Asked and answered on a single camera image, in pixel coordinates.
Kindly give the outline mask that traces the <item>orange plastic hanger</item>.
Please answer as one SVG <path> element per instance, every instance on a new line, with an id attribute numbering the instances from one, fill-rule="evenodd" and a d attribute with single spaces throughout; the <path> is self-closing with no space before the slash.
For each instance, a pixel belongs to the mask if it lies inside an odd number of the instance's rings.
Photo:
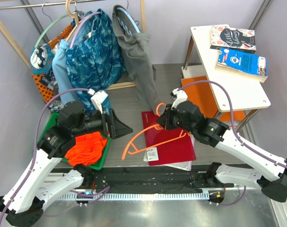
<path id="1" fill-rule="evenodd" d="M 163 112 L 164 103 L 158 104 L 157 114 L 142 112 L 143 130 L 137 133 L 127 144 L 122 154 L 124 160 L 127 154 L 135 155 L 143 151 L 151 151 L 148 155 L 150 166 L 171 164 L 195 159 L 193 143 L 189 134 L 181 129 L 165 130 L 156 123 Z M 134 144 L 137 137 L 144 135 L 145 147 L 138 149 Z"/>

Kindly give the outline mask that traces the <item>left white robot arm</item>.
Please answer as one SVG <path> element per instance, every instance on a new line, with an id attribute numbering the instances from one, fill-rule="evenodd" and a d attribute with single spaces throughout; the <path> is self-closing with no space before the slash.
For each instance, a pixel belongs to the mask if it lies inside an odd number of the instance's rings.
<path id="1" fill-rule="evenodd" d="M 53 168 L 76 145 L 76 136 L 101 132 L 117 139 L 133 132 L 117 118 L 113 109 L 108 114 L 96 111 L 86 116 L 80 102 L 66 104 L 57 120 L 55 126 L 43 133 L 27 170 L 6 195 L 0 196 L 1 216 L 13 227 L 33 226 L 62 195 L 75 188 L 87 189 L 92 185 L 92 169 L 77 164 L 59 180 L 41 187 Z"/>

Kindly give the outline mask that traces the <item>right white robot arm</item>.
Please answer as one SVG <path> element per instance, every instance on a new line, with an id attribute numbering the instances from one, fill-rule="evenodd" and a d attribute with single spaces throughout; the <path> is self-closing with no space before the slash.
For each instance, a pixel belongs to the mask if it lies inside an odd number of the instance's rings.
<path id="1" fill-rule="evenodd" d="M 208 185 L 240 184 L 261 190 L 277 202 L 286 202 L 287 158 L 273 155 L 250 143 L 220 120 L 205 117 L 191 101 L 184 101 L 177 107 L 167 105 L 156 122 L 168 131 L 182 129 L 200 143 L 223 150 L 250 166 L 247 169 L 213 163 L 206 174 Z"/>

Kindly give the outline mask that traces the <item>blue patterned shorts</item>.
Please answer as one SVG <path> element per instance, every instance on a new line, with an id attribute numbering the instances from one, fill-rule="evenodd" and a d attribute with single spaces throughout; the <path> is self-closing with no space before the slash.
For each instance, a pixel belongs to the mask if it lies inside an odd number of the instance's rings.
<path id="1" fill-rule="evenodd" d="M 106 90 L 126 71 L 112 21 L 102 9 L 89 19 L 91 31 L 66 50 L 66 67 L 73 88 Z M 94 13 L 88 11 L 85 16 Z"/>

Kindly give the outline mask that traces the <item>grey shorts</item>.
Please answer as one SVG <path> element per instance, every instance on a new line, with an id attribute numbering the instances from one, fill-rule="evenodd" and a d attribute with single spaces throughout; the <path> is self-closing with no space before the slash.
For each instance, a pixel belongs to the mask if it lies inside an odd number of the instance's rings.
<path id="1" fill-rule="evenodd" d="M 156 68 L 149 51 L 150 35 L 146 32 L 126 37 L 120 26 L 116 13 L 112 12 L 112 26 L 128 73 L 128 78 L 136 86 L 136 100 L 156 113 L 160 103 L 156 89 Z"/>

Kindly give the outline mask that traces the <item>orange dotted patterned shorts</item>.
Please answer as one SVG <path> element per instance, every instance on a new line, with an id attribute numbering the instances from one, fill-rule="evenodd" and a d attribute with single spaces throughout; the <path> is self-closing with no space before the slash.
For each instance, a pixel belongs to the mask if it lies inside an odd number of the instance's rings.
<path id="1" fill-rule="evenodd" d="M 45 103 L 58 94 L 58 84 L 52 69 L 53 59 L 59 49 L 62 39 L 68 37 L 75 22 L 71 22 L 56 38 L 47 43 L 40 44 L 44 37 L 41 34 L 30 56 L 30 68 L 36 87 Z"/>

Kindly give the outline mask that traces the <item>light blue shorts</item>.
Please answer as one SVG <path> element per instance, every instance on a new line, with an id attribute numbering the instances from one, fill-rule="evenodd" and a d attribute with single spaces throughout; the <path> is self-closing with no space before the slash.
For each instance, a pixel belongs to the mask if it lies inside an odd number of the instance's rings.
<path id="1" fill-rule="evenodd" d="M 82 41 L 82 38 L 86 36 L 91 31 L 92 23 L 88 20 L 83 27 L 80 29 L 77 37 L 75 39 L 73 47 L 76 47 L 76 44 Z M 55 57 L 52 62 L 52 69 L 58 85 L 58 93 L 62 93 L 66 90 L 72 89 L 72 85 L 69 80 L 68 71 L 66 67 L 66 50 L 69 49 L 70 43 L 67 43 L 65 40 L 71 30 L 74 27 L 74 22 L 70 24 L 67 28 L 64 29 L 63 35 L 58 36 L 61 38 L 59 42 L 59 49 L 55 54 Z"/>

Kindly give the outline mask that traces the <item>lilac hanger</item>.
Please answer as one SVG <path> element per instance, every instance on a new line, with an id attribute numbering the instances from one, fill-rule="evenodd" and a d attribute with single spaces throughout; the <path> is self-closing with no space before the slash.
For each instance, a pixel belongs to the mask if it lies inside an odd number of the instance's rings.
<path id="1" fill-rule="evenodd" d="M 98 15 L 98 14 L 101 14 L 101 12 L 94 12 L 94 13 L 91 13 L 87 16 L 85 16 L 80 23 L 76 24 L 74 29 L 71 31 L 71 33 L 68 35 L 67 39 L 66 39 L 66 42 L 67 43 L 70 43 L 70 49 L 73 47 L 74 45 L 74 42 L 75 42 L 75 39 L 77 37 L 77 34 L 79 33 L 80 29 L 83 27 L 83 25 L 90 19 L 92 18 L 93 16 L 95 15 Z"/>

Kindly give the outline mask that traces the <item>light blue hanger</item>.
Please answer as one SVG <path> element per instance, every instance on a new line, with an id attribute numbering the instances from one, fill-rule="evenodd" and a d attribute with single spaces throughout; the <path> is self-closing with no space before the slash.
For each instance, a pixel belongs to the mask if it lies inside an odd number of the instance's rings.
<path id="1" fill-rule="evenodd" d="M 126 37 L 130 38 L 134 34 L 143 33 L 143 31 L 138 27 L 137 21 L 133 19 L 126 8 L 117 5 L 115 6 L 114 12 L 116 13 L 118 25 Z"/>

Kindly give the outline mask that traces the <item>beige wooden hanger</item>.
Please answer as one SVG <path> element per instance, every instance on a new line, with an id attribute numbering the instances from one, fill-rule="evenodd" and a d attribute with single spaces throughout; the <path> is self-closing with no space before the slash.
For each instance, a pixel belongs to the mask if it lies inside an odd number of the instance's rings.
<path id="1" fill-rule="evenodd" d="M 71 10 L 71 3 L 74 4 L 75 10 Z M 72 36 L 74 35 L 76 29 L 80 26 L 81 20 L 84 18 L 85 12 L 83 10 L 77 9 L 77 4 L 82 3 L 81 0 L 67 0 L 65 3 L 65 9 L 67 15 L 73 20 L 75 23 L 75 26 L 73 27 L 72 31 L 69 33 L 69 35 L 66 38 L 66 42 L 68 43 Z"/>

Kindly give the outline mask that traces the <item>green hanger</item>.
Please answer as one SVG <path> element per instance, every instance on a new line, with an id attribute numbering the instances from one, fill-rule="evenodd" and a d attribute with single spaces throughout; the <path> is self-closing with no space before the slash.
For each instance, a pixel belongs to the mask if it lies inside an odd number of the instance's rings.
<path id="1" fill-rule="evenodd" d="M 46 4 L 47 3 L 44 3 L 42 6 L 43 13 Z M 60 34 L 63 33 L 65 28 L 67 28 L 70 24 L 73 23 L 73 20 L 67 14 L 61 15 L 56 19 L 51 19 L 51 17 L 45 13 L 44 15 L 50 18 L 51 23 L 41 33 L 39 39 L 34 45 L 35 48 L 56 39 Z"/>

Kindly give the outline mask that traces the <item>orange board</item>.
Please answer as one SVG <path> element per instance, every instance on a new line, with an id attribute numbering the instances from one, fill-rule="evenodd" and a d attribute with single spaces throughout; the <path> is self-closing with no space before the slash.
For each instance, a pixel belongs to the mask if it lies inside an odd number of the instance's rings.
<path id="1" fill-rule="evenodd" d="M 181 79 L 181 85 L 183 87 L 192 82 L 200 80 L 207 80 L 207 77 L 201 76 L 188 79 Z M 193 104 L 197 105 L 200 108 L 201 113 L 205 117 L 214 118 L 215 114 L 218 113 L 217 105 L 209 84 L 207 83 L 195 84 L 183 90 L 186 92 L 188 100 L 191 101 Z M 244 111 L 234 111 L 233 116 L 235 124 L 238 124 L 237 122 L 240 122 L 245 118 L 245 113 Z M 230 112 L 223 113 L 220 117 L 220 120 L 223 122 L 228 122 L 228 124 L 230 124 L 231 123 Z"/>

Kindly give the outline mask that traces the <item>blue paperback book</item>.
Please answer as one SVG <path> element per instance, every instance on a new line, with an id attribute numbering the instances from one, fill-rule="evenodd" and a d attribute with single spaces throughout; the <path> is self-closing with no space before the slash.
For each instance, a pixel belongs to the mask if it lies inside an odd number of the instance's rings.
<path id="1" fill-rule="evenodd" d="M 230 48 L 222 47 L 219 50 L 215 68 L 230 71 L 261 83 L 268 78 L 268 59 L 266 57 Z"/>

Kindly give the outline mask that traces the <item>Little Women book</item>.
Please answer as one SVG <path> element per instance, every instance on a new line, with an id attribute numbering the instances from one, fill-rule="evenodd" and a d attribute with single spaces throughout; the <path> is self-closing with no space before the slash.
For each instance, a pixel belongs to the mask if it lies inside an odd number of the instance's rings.
<path id="1" fill-rule="evenodd" d="M 210 49 L 220 50 L 222 47 L 255 53 L 255 31 L 231 28 L 228 25 L 213 25 L 210 30 Z"/>

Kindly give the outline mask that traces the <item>wooden clothes rack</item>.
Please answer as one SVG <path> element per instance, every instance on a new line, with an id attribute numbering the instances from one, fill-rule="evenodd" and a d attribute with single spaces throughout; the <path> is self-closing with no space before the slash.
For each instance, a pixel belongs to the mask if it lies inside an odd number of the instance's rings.
<path id="1" fill-rule="evenodd" d="M 71 3 L 78 2 L 78 3 L 85 3 L 85 2 L 92 2 L 95 0 L 74 0 L 71 1 Z M 57 6 L 57 5 L 65 5 L 66 2 L 53 2 L 53 3 L 41 3 L 41 4 L 30 4 L 30 5 L 20 5 L 20 6 L 9 6 L 9 7 L 0 7 L 0 10 L 6 10 L 6 9 L 27 9 L 27 8 L 43 8 L 44 6 Z M 141 20 L 142 20 L 142 30 L 146 31 L 146 22 L 145 22 L 145 2 L 144 0 L 140 1 L 140 9 L 141 9 Z M 7 41 L 11 44 L 13 49 L 16 51 L 16 53 L 20 56 L 22 61 L 25 63 L 25 65 L 30 68 L 28 57 L 26 56 L 25 52 L 22 50 L 22 48 L 19 46 L 19 44 L 16 42 L 12 34 L 9 32 L 9 30 L 6 28 L 6 26 L 3 24 L 3 22 L 0 20 L 0 31 L 4 35 L 4 37 L 7 39 Z M 108 87 L 108 90 L 116 90 L 121 88 L 128 88 L 128 87 L 135 87 L 134 82 L 121 82 L 116 83 L 114 85 L 111 85 Z"/>

